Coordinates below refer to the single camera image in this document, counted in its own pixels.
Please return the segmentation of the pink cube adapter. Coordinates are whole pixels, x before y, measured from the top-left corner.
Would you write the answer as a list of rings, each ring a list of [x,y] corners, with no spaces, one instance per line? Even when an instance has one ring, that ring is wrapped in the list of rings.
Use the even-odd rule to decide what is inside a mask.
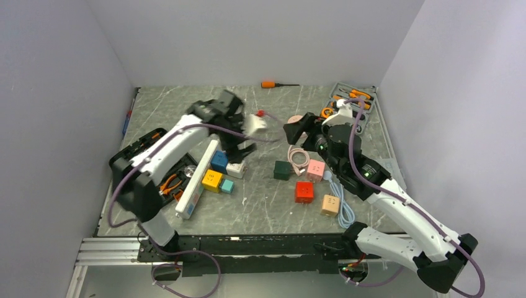
[[[310,160],[306,170],[306,178],[314,183],[321,182],[325,171],[325,162]]]

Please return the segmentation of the grey tool case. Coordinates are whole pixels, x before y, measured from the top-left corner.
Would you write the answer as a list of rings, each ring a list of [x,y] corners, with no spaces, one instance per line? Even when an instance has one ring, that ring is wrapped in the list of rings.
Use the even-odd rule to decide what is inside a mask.
[[[361,135],[368,124],[369,115],[372,113],[376,96],[376,87],[374,86],[356,88],[348,84],[336,83],[329,94],[328,102],[321,109],[319,116],[326,119],[335,114],[338,109],[338,100],[362,99],[365,107],[356,128],[356,134]]]

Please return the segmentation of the red cube adapter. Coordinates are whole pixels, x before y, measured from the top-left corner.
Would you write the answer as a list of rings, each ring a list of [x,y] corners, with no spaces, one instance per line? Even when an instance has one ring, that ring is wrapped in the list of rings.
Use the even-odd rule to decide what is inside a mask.
[[[298,181],[295,185],[295,203],[310,204],[314,200],[314,184],[310,181]]]

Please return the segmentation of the dark green cube adapter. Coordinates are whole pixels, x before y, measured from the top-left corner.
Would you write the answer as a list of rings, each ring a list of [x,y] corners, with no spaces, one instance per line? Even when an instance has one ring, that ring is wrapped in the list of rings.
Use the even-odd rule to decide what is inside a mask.
[[[273,178],[288,181],[292,173],[292,165],[288,161],[275,161]]]

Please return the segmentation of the tan wooden cube adapter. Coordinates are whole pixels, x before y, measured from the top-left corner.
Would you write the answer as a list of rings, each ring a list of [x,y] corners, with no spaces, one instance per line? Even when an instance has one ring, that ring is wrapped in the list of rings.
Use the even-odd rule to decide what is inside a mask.
[[[336,217],[339,213],[340,203],[339,197],[329,194],[324,195],[321,204],[321,215]]]

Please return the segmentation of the clear plastic screw box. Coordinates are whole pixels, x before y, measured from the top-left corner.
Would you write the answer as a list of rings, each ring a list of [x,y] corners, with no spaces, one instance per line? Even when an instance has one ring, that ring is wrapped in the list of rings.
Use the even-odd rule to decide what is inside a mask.
[[[379,158],[377,159],[377,162],[391,174],[393,179],[395,179],[398,182],[398,184],[404,191],[407,190],[407,185],[404,181],[402,172],[398,166],[397,161],[394,158]]]

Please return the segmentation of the black tool case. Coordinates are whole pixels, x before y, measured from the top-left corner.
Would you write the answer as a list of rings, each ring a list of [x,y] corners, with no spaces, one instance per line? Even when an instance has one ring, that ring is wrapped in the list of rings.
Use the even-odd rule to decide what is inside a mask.
[[[156,128],[146,133],[145,135],[143,135],[142,137],[134,141],[131,145],[124,147],[118,153],[116,153],[113,157],[111,157],[111,159],[109,160],[109,166],[112,166],[112,164],[119,158],[130,160],[136,155],[143,153],[146,149],[149,149],[150,147],[152,147],[165,134],[167,134],[167,130],[163,128]],[[176,201],[176,202],[179,201],[179,199],[181,198],[191,178],[191,175],[187,176],[185,174],[185,170],[189,169],[189,167],[195,168],[196,166],[197,166],[196,160],[190,154],[186,153],[175,165],[173,165],[168,170],[166,175],[161,180],[161,184],[159,185],[159,187],[172,174],[178,174],[182,178],[182,185],[180,186],[180,190],[175,194],[171,194],[168,196],[164,196],[161,194],[163,207],[168,205],[172,201]]]

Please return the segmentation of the white power strip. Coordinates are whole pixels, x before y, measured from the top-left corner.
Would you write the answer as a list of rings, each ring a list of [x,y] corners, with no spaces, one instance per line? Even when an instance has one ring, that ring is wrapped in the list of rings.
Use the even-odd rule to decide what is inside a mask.
[[[182,219],[189,219],[191,217],[203,192],[202,179],[208,171],[210,162],[218,149],[220,149],[219,141],[211,140],[176,205],[175,211],[177,217]]]

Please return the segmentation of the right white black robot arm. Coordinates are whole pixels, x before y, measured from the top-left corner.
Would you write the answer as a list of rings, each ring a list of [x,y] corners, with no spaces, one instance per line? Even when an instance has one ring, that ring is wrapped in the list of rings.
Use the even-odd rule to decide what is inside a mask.
[[[351,134],[349,124],[327,125],[309,112],[283,129],[291,145],[305,133],[304,150],[316,152],[345,190],[381,210],[411,237],[404,240],[355,222],[342,234],[345,255],[379,256],[414,271],[436,292],[454,289],[457,277],[472,261],[478,245],[474,236],[460,235],[424,211],[388,170],[362,153],[361,139]]]

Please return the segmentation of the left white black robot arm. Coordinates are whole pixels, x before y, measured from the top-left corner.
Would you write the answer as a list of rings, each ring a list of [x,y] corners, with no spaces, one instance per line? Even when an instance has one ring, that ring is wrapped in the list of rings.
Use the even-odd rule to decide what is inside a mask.
[[[243,109],[243,100],[227,90],[218,99],[197,101],[154,145],[130,160],[118,158],[111,164],[113,201],[135,216],[160,259],[169,261],[180,250],[179,234],[162,212],[159,185],[163,177],[185,154],[213,134],[218,136],[228,161],[241,163],[256,149],[255,144],[239,147],[249,138],[243,132]]]

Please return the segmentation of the yellow cube adapter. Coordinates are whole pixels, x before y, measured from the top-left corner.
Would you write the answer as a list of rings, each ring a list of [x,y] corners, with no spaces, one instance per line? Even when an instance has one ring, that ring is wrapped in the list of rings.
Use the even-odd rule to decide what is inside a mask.
[[[217,172],[213,169],[208,169],[201,181],[202,186],[205,190],[219,193],[220,192],[220,184],[223,180],[223,173]]]

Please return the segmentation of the blue red pen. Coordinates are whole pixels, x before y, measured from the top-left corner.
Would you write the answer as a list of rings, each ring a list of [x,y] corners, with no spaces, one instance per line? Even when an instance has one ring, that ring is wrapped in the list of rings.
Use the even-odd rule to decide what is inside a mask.
[[[131,104],[130,104],[130,107],[126,113],[126,116],[125,116],[125,121],[123,123],[123,127],[122,127],[122,136],[124,137],[126,132],[127,132],[127,129],[128,129],[128,126],[129,126],[129,122],[130,122],[130,119],[131,119],[131,116],[132,116],[132,112],[133,112],[133,108],[134,108],[134,105],[135,105],[135,101],[136,101],[136,95],[134,95],[134,98],[131,100]]]

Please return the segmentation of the orange handled screwdriver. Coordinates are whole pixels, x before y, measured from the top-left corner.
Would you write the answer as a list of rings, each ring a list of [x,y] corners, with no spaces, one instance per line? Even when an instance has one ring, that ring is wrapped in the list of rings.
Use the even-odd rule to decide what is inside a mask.
[[[285,84],[285,83],[277,83],[274,81],[263,81],[261,82],[261,88],[262,89],[273,89],[273,88],[280,88],[280,87],[293,87],[293,86],[299,86],[299,84]]]

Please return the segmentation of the orange handled pliers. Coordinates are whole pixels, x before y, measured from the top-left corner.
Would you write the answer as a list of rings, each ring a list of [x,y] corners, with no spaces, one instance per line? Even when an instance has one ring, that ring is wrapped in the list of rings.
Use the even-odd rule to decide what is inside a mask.
[[[178,174],[172,174],[159,187],[159,191],[162,195],[168,196],[168,195],[177,193],[180,190],[181,185],[182,185],[182,178]]]

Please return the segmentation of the black aluminium base frame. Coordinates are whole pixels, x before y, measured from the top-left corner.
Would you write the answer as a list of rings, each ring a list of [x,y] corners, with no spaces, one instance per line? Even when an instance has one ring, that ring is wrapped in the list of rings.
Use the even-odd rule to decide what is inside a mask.
[[[348,249],[340,233],[179,235],[156,248],[140,237],[97,237],[82,241],[78,266],[178,264],[183,276],[316,271],[336,274],[349,263],[390,261]]]

